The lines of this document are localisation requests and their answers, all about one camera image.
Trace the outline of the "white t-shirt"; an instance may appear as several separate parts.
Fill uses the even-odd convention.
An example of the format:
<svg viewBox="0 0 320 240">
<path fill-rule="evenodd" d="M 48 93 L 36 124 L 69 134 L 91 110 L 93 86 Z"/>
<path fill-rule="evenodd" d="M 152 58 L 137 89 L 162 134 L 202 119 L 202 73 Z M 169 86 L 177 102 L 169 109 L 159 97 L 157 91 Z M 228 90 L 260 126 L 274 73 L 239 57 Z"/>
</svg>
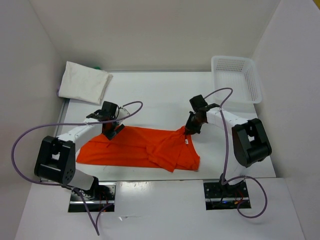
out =
<svg viewBox="0 0 320 240">
<path fill-rule="evenodd" d="M 99 105 L 113 75 L 78 63 L 67 61 L 60 84 L 63 98 Z"/>
</svg>

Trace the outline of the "orange t-shirt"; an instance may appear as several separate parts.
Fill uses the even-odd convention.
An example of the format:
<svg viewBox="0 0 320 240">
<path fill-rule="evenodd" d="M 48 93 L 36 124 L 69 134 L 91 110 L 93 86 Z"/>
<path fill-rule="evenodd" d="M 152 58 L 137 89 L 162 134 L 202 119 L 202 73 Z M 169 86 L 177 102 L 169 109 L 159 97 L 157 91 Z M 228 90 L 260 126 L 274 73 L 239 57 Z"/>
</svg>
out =
<svg viewBox="0 0 320 240">
<path fill-rule="evenodd" d="M 126 126 L 113 139 L 100 134 L 81 147 L 77 163 L 85 165 L 196 171 L 200 165 L 185 127 L 161 130 Z"/>
</svg>

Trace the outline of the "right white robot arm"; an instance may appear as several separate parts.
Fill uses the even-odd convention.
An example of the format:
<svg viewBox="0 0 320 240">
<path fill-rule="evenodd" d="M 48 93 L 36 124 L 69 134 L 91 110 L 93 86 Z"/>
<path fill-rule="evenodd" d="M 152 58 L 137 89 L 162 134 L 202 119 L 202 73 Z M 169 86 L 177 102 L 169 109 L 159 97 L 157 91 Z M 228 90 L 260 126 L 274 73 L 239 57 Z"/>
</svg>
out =
<svg viewBox="0 0 320 240">
<path fill-rule="evenodd" d="M 219 178 L 219 191 L 229 197 L 236 192 L 237 184 L 248 178 L 246 169 L 272 153 L 263 123 L 258 118 L 247 119 L 235 115 L 216 103 L 208 104 L 201 94 L 189 102 L 192 111 L 185 124 L 186 136 L 200 134 L 204 124 L 224 130 L 225 160 Z"/>
</svg>

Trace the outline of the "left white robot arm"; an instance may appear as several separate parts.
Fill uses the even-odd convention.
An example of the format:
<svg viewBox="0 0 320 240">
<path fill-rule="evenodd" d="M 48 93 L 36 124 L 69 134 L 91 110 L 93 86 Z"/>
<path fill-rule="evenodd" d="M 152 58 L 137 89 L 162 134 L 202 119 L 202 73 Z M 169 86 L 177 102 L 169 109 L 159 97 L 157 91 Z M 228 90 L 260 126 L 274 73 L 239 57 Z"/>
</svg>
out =
<svg viewBox="0 0 320 240">
<path fill-rule="evenodd" d="M 102 195 L 106 188 L 97 177 L 76 169 L 76 153 L 89 140 L 102 134 L 112 140 L 125 126 L 122 118 L 130 113 L 117 104 L 104 101 L 102 108 L 86 116 L 83 123 L 57 137 L 46 136 L 40 145 L 34 174 L 72 190 L 77 188 L 88 200 Z"/>
</svg>

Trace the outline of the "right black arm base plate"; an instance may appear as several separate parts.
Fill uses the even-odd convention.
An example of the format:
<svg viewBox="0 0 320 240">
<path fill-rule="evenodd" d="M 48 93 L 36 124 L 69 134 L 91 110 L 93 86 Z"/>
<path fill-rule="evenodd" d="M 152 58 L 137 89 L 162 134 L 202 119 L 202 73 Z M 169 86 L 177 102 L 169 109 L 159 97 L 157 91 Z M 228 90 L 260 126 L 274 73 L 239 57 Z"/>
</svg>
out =
<svg viewBox="0 0 320 240">
<path fill-rule="evenodd" d="M 203 182 L 206 210 L 250 209 L 247 185 L 241 181 L 235 185 L 221 185 L 217 180 Z"/>
</svg>

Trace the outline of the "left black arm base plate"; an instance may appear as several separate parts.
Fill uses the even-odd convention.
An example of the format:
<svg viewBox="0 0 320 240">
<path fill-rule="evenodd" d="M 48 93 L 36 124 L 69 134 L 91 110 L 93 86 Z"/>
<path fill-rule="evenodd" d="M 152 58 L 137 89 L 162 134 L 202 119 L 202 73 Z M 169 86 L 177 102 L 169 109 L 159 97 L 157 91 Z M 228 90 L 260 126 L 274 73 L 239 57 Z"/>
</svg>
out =
<svg viewBox="0 0 320 240">
<path fill-rule="evenodd" d="M 89 191 L 79 190 L 79 196 L 74 190 L 71 192 L 68 212 L 69 213 L 84 213 L 86 212 L 85 204 L 82 198 L 85 200 L 87 208 L 90 212 L 98 213 L 113 212 L 115 210 L 115 196 L 116 196 L 116 182 L 100 182 L 99 193 L 89 193 Z"/>
</svg>

